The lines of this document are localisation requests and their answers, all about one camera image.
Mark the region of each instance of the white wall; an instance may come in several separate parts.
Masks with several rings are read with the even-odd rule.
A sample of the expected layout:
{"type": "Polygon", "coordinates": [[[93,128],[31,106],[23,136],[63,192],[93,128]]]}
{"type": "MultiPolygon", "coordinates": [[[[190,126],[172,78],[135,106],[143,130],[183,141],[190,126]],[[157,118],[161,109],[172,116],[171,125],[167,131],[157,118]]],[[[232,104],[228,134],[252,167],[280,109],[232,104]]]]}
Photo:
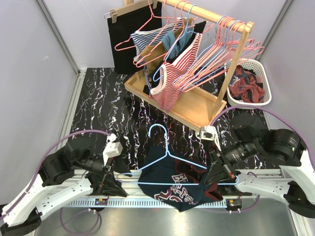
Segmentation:
{"type": "Polygon", "coordinates": [[[34,0],[0,1],[0,204],[56,141],[75,74],[34,0]]]}
{"type": "MultiPolygon", "coordinates": [[[[80,68],[113,67],[107,21],[103,15],[123,0],[44,0],[80,68]]],[[[252,37],[263,41],[284,0],[194,0],[197,6],[256,23],[252,37]]],[[[169,15],[174,10],[168,8],[169,15]]]]}
{"type": "MultiPolygon", "coordinates": [[[[266,107],[296,126],[315,152],[314,76],[315,37],[313,0],[295,1],[272,39],[262,63],[265,67],[272,101],[266,107]]],[[[268,116],[271,128],[282,127],[268,116]]],[[[315,220],[309,221],[315,235],[315,220]]]]}

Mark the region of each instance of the navy t-shirt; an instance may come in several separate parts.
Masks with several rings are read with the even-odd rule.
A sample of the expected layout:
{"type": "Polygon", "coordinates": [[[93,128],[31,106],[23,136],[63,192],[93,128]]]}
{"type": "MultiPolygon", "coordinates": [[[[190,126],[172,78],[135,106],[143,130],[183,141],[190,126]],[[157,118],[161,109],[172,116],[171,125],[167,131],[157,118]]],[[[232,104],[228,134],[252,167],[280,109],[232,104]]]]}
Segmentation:
{"type": "MultiPolygon", "coordinates": [[[[172,155],[185,159],[174,151],[172,155]]],[[[147,165],[165,155],[162,147],[151,147],[145,159],[147,165]]],[[[199,165],[201,162],[190,160],[199,165]]],[[[142,191],[156,199],[174,206],[179,211],[191,209],[195,206],[222,201],[222,195],[217,191],[217,183],[206,186],[204,184],[207,170],[187,162],[167,156],[159,162],[142,170],[139,182],[153,183],[199,183],[198,185],[147,185],[139,184],[142,191]]]]}

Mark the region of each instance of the red and white striped top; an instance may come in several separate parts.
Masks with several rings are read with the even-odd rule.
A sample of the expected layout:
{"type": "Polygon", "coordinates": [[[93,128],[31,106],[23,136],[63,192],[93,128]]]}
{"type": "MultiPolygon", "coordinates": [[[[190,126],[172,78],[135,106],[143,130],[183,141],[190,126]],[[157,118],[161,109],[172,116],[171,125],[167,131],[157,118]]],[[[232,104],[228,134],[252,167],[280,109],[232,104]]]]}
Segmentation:
{"type": "Polygon", "coordinates": [[[170,112],[182,92],[174,88],[174,80],[188,72],[189,67],[196,60],[202,34],[198,33],[192,44],[184,50],[180,56],[172,63],[165,62],[160,69],[159,85],[151,90],[151,98],[157,102],[159,107],[170,112]]]}

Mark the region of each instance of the blue wire hanger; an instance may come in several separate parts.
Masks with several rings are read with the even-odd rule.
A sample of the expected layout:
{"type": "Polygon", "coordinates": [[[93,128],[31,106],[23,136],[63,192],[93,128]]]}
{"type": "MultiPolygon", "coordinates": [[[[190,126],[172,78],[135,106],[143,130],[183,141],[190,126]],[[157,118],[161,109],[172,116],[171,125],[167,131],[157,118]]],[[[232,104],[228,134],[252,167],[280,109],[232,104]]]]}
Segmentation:
{"type": "MultiPolygon", "coordinates": [[[[216,30],[216,34],[217,34],[217,30],[218,30],[218,24],[219,22],[224,18],[226,17],[226,15],[224,16],[221,16],[221,18],[218,20],[218,22],[216,23],[216,26],[215,26],[215,30],[216,30]]],[[[214,42],[215,42],[216,38],[213,39],[212,43],[210,46],[208,46],[207,48],[205,48],[198,56],[197,58],[195,59],[195,61],[191,64],[191,66],[189,67],[188,70],[190,70],[195,64],[196,62],[203,56],[204,53],[206,53],[208,50],[210,50],[210,48],[212,48],[214,46],[214,42]]],[[[176,80],[173,81],[172,85],[174,85],[178,80],[180,80],[184,75],[180,76],[179,78],[177,78],[176,80]]]]}
{"type": "MultiPolygon", "coordinates": [[[[165,128],[163,125],[161,125],[161,124],[154,124],[154,125],[152,125],[152,126],[150,127],[150,129],[149,129],[149,133],[148,133],[148,136],[149,136],[149,137],[151,137],[151,130],[152,130],[152,128],[153,128],[154,126],[160,126],[160,127],[162,127],[162,128],[164,129],[165,155],[164,155],[163,157],[160,157],[159,159],[157,159],[157,160],[155,160],[155,161],[149,163],[148,165],[145,165],[144,167],[140,168],[139,170],[137,170],[137,171],[134,172],[134,173],[122,173],[122,174],[118,174],[118,175],[117,175],[117,181],[119,181],[120,183],[134,183],[134,184],[148,184],[148,185],[199,185],[199,183],[151,183],[151,182],[122,181],[122,180],[119,179],[119,176],[121,176],[121,175],[132,175],[132,176],[133,176],[133,175],[136,175],[139,171],[141,171],[141,170],[143,170],[143,169],[145,169],[145,168],[147,168],[147,167],[149,167],[149,166],[151,166],[151,165],[153,165],[153,164],[159,162],[160,160],[166,158],[167,156],[173,157],[173,158],[178,159],[178,160],[181,160],[181,161],[185,161],[185,162],[187,162],[187,163],[190,163],[190,164],[192,164],[192,165],[198,166],[198,167],[203,168],[203,169],[207,169],[207,167],[205,167],[205,166],[201,166],[201,165],[196,164],[196,163],[194,163],[194,162],[191,162],[191,161],[188,161],[188,160],[186,160],[186,159],[182,159],[182,158],[180,158],[180,157],[177,157],[177,156],[172,155],[172,154],[169,152],[169,150],[168,150],[168,135],[167,135],[167,130],[166,130],[166,128],[165,128]]],[[[238,177],[236,177],[236,178],[237,178],[236,183],[218,183],[218,185],[236,185],[236,184],[238,183],[238,181],[239,181],[238,177]]]]}
{"type": "MultiPolygon", "coordinates": [[[[185,34],[188,32],[188,25],[189,25],[188,19],[189,19],[189,14],[190,14],[191,9],[192,9],[194,6],[196,6],[196,4],[193,4],[193,5],[190,7],[190,9],[189,9],[189,11],[188,11],[188,13],[187,13],[187,22],[186,22],[186,25],[185,25],[185,29],[184,29],[184,31],[183,31],[183,34],[175,40],[175,42],[173,43],[172,47],[168,50],[168,53],[167,53],[166,58],[165,58],[165,61],[167,61],[169,55],[171,54],[171,51],[173,50],[173,48],[175,47],[175,45],[177,45],[177,42],[178,42],[182,37],[184,37],[185,34]]],[[[161,66],[159,67],[158,70],[156,70],[156,72],[155,72],[154,75],[153,75],[153,78],[152,78],[152,79],[153,79],[154,82],[160,80],[160,78],[163,77],[163,76],[160,76],[159,78],[155,79],[155,77],[156,77],[157,73],[159,72],[160,68],[161,68],[161,66]]]]}
{"type": "MultiPolygon", "coordinates": [[[[237,20],[237,21],[234,21],[231,25],[230,25],[230,27],[227,29],[227,31],[225,32],[225,38],[224,38],[224,46],[223,47],[221,47],[221,49],[219,50],[219,52],[217,52],[217,54],[215,55],[215,56],[213,56],[191,79],[189,79],[188,81],[186,81],[186,83],[181,87],[181,91],[183,91],[183,89],[184,89],[184,87],[188,84],[188,83],[190,83],[192,80],[194,80],[197,76],[198,76],[198,74],[200,73],[200,72],[202,72],[204,69],[206,69],[207,67],[208,67],[208,65],[211,63],[211,62],[213,62],[215,59],[217,59],[220,55],[221,55],[221,52],[223,52],[224,50],[225,50],[225,48],[227,47],[227,40],[228,40],[228,33],[229,33],[229,31],[231,31],[231,28],[232,28],[232,26],[234,25],[234,24],[236,24],[236,23],[238,23],[238,22],[240,22],[239,20],[237,20]]],[[[199,79],[198,81],[196,81],[195,83],[194,83],[194,85],[196,85],[196,84],[198,84],[198,83],[200,83],[202,80],[204,80],[204,79],[207,79],[207,78],[209,78],[209,75],[206,75],[206,76],[204,76],[203,78],[201,78],[201,79],[199,79]]]]}

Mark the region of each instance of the laundry basket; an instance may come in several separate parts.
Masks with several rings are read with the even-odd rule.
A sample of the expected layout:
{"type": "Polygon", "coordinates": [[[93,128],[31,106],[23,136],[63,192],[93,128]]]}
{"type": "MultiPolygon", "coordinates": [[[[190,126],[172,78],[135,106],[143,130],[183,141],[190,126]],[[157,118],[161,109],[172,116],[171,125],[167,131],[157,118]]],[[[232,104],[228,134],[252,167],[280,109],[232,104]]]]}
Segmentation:
{"type": "MultiPolygon", "coordinates": [[[[239,61],[245,61],[241,64],[241,66],[245,69],[253,70],[256,73],[256,75],[261,78],[261,81],[263,83],[263,89],[265,90],[264,102],[262,102],[262,103],[249,103],[249,102],[243,102],[241,100],[236,100],[230,94],[230,89],[227,88],[227,101],[228,101],[228,103],[231,106],[252,105],[252,106],[261,107],[261,106],[267,105],[271,101],[271,92],[270,92],[270,88],[269,88],[269,84],[268,84],[268,80],[267,80],[267,76],[266,76],[264,67],[262,66],[262,64],[260,62],[253,60],[253,59],[240,59],[239,61]]],[[[232,62],[232,60],[225,63],[224,68],[227,69],[230,66],[231,62],[232,62]]]]}

